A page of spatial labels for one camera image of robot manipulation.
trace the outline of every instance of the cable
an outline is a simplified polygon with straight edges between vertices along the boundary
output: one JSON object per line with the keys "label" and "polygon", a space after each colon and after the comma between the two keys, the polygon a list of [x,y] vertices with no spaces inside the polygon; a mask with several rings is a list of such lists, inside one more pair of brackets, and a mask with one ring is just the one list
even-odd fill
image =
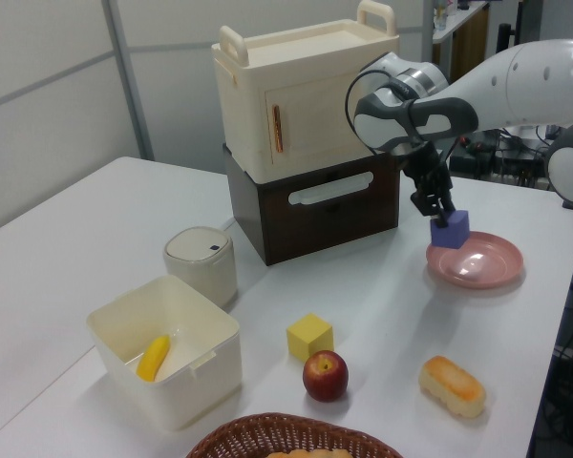
{"label": "cable", "polygon": [[448,153],[444,153],[443,151],[441,152],[441,155],[439,156],[439,162],[445,162],[446,160],[448,160],[448,157],[450,157],[450,155],[452,154],[452,151],[455,150],[455,147],[458,144],[458,137],[455,138],[454,143],[452,144],[452,146],[450,147],[450,150],[448,150]]}
{"label": "cable", "polygon": [[[539,126],[536,128],[536,134],[539,140],[543,141],[543,139],[539,136]],[[523,140],[516,135],[511,134],[505,128],[499,129],[499,138],[503,138],[505,140],[510,140],[513,144],[512,148],[508,149],[499,149],[498,151],[514,151],[516,150],[518,155],[516,159],[520,158],[520,155],[524,152],[530,153],[533,155],[531,162],[532,165],[530,168],[520,168],[518,170],[510,171],[512,172],[510,175],[516,177],[517,185],[521,187],[528,187],[528,188],[535,188],[537,185],[538,179],[538,164],[542,162],[542,158],[539,159],[539,155],[542,155],[543,150],[549,148],[549,143],[543,141],[546,146],[541,146],[540,148],[531,148],[530,146],[526,145]],[[505,174],[505,155],[501,154],[501,176],[503,177]]]}
{"label": "cable", "polygon": [[[569,289],[573,292],[573,282]],[[541,401],[541,415],[550,436],[537,435],[539,440],[559,439],[573,447],[573,353],[566,356],[566,349],[573,342],[573,332],[558,355],[554,355]]]}
{"label": "cable", "polygon": [[545,141],[543,138],[541,138],[541,135],[539,135],[539,126],[537,126],[535,128],[535,134],[537,135],[537,138],[539,140],[541,140],[542,143],[545,143],[548,147],[550,146],[550,144],[547,141]]}
{"label": "cable", "polygon": [[[363,76],[367,76],[368,74],[372,74],[372,73],[380,73],[380,74],[384,74],[385,76],[387,76],[389,79],[392,78],[391,74],[388,72],[385,72],[384,70],[367,70],[365,72],[362,72],[360,74],[358,74],[356,76],[356,78],[354,78],[352,80],[352,82],[350,83],[350,85],[348,86],[348,90],[346,91],[346,99],[344,101],[344,112],[346,113],[346,120],[348,121],[348,125],[350,126],[350,128],[352,129],[352,131],[354,132],[354,134],[356,135],[356,130],[354,129],[354,124],[352,124],[352,120],[350,119],[350,113],[348,111],[348,103],[350,101],[350,93],[352,92],[352,88],[354,88],[354,85],[363,77]],[[371,153],[374,156],[378,156],[378,153],[373,149],[370,148],[369,146],[367,146],[367,149],[371,151]]]}

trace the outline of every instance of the basket rim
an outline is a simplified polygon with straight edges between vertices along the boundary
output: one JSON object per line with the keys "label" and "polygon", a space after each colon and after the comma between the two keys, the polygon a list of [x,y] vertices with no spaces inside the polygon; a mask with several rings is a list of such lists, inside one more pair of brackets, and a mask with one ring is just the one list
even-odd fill
{"label": "basket rim", "polygon": [[256,413],[224,423],[199,441],[186,455],[186,458],[202,458],[207,456],[209,450],[213,449],[214,445],[222,438],[232,436],[234,431],[238,429],[246,430],[247,425],[255,422],[274,422],[298,425],[302,427],[317,427],[324,429],[329,433],[356,437],[356,439],[361,443],[365,443],[368,446],[385,451],[385,454],[391,458],[403,458],[402,455],[394,448],[365,432],[349,427],[341,427],[322,420],[281,412]]}

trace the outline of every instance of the bread roll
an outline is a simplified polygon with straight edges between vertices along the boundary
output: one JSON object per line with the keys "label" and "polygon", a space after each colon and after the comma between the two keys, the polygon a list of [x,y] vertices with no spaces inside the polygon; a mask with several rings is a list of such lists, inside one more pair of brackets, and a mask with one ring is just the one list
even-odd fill
{"label": "bread roll", "polygon": [[484,386],[448,358],[435,356],[427,361],[420,369],[418,382],[457,415],[475,418],[484,409]]}
{"label": "bread roll", "polygon": [[297,448],[291,453],[282,453],[280,451],[270,453],[267,455],[267,458],[352,458],[352,455],[347,450],[342,450],[340,448],[336,448],[334,450],[317,448],[313,451]]}

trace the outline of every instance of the toy banana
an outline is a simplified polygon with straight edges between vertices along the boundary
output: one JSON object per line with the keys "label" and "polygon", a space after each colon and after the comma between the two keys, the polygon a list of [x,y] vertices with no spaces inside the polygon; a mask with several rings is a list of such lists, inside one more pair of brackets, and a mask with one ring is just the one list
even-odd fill
{"label": "toy banana", "polygon": [[154,339],[140,358],[136,370],[138,376],[146,382],[154,382],[169,350],[170,336],[164,335]]}

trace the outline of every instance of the drawer handle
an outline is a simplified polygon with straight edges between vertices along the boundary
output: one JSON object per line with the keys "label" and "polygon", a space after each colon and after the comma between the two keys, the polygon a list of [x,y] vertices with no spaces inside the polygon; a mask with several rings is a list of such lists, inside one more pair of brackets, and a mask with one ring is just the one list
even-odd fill
{"label": "drawer handle", "polygon": [[329,183],[312,186],[311,188],[290,193],[288,196],[288,203],[291,205],[296,205],[298,203],[301,203],[302,205],[311,205],[313,203],[329,200],[330,198],[339,198],[346,194],[356,193],[357,191],[363,191],[364,189],[369,188],[372,181],[372,172],[365,172],[364,174],[337,179],[335,181],[330,181]]}
{"label": "drawer handle", "polygon": [[274,117],[274,138],[276,138],[276,151],[281,153],[283,151],[283,127],[280,124],[280,107],[272,105],[271,113]]}

